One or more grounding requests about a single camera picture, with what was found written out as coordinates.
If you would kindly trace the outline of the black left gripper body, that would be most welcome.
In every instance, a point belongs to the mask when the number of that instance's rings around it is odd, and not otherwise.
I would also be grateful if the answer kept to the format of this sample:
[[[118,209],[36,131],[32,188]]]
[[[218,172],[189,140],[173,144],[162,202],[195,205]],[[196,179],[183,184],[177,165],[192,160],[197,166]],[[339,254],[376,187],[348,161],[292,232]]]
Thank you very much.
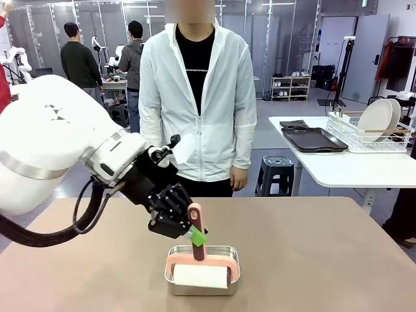
[[[125,175],[125,197],[135,205],[150,206],[149,196],[167,187],[177,168],[169,162],[170,148],[148,148],[133,162]]]

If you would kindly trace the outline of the person's left hand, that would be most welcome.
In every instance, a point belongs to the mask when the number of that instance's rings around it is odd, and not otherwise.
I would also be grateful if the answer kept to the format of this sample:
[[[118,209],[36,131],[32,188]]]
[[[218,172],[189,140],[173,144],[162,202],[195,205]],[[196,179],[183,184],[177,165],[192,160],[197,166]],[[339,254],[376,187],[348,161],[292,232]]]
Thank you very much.
[[[248,169],[232,167],[230,171],[230,183],[233,192],[242,190],[248,182]]]

